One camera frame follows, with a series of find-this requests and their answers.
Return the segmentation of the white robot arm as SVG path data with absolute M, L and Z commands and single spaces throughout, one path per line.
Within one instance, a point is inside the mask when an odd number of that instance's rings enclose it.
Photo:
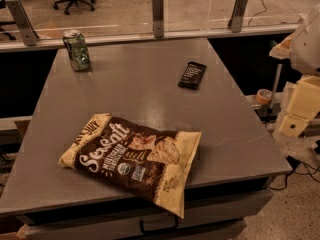
M 289 59 L 302 74 L 294 85 L 279 132 L 298 137 L 320 112 L 320 5 L 302 18 L 295 32 L 274 46 L 269 55 Z

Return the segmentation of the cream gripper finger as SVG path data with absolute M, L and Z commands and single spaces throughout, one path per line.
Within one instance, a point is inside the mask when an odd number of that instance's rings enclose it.
M 306 129 L 310 120 L 293 114 L 286 114 L 280 124 L 279 133 L 297 138 Z

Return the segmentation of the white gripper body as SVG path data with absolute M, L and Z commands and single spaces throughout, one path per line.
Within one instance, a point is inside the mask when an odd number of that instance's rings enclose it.
M 320 77 L 303 76 L 295 85 L 285 116 L 312 120 L 320 112 Z

